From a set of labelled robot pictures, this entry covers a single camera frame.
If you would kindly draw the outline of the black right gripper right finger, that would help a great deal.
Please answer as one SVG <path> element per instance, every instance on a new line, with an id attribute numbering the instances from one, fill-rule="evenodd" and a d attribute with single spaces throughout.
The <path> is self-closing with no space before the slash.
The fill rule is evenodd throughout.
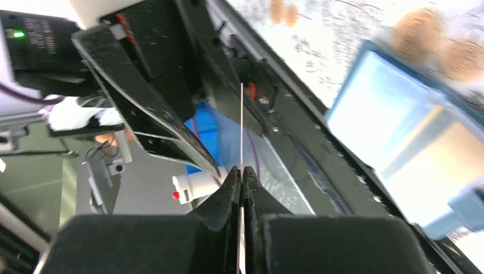
<path id="1" fill-rule="evenodd" d="M 243 173 L 247 273 L 433 273 L 396 217 L 294 215 Z"/>

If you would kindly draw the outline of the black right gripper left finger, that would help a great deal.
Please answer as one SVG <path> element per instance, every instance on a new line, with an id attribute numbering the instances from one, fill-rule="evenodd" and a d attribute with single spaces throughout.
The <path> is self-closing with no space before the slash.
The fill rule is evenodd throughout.
<path id="1" fill-rule="evenodd" d="M 36 273 L 238 273 L 240 170 L 185 215 L 78 215 Z"/>

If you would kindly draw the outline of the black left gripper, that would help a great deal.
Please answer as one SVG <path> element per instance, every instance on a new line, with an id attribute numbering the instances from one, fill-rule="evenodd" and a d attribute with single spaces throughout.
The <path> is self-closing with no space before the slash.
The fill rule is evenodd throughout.
<path id="1" fill-rule="evenodd" d="M 1 37 L 14 81 L 43 96 L 98 94 L 99 85 L 71 40 L 79 30 L 66 18 L 2 10 Z"/>

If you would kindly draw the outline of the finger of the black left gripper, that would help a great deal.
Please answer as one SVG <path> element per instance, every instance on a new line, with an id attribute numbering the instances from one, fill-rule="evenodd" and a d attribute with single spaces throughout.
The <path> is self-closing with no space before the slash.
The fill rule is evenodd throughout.
<path id="1" fill-rule="evenodd" d="M 222 115 L 256 135 L 268 132 L 264 118 L 244 91 L 236 70 L 223 49 L 204 1 L 176 1 L 195 49 L 209 102 Z"/>
<path id="2" fill-rule="evenodd" d="M 77 31 L 72 43 L 146 153 L 220 175 L 212 155 L 146 82 L 108 25 Z"/>

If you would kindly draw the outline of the orange credit card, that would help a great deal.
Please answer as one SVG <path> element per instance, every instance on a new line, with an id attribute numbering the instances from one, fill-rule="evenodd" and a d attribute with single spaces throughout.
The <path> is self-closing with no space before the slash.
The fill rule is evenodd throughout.
<path id="1" fill-rule="evenodd" d="M 483 127 L 434 106 L 378 175 L 405 219 L 425 226 L 450 211 L 448 202 L 461 189 L 483 177 Z"/>
<path id="2" fill-rule="evenodd" d="M 243 169 L 244 169 L 244 84 L 240 83 L 240 179 L 243 179 Z M 244 225 L 244 206 L 243 206 L 243 195 L 241 198 L 241 207 L 239 210 L 240 226 L 239 226 L 239 254 L 238 254 L 238 264 L 239 271 L 241 274 L 246 273 L 246 262 L 245 262 L 245 225 Z"/>

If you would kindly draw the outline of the blue card holder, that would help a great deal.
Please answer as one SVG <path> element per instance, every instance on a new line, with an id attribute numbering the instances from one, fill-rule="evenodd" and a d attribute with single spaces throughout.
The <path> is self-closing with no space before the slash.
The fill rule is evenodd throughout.
<path id="1" fill-rule="evenodd" d="M 428 237 L 483 230 L 483 116 L 453 90 L 365 40 L 326 123 Z"/>

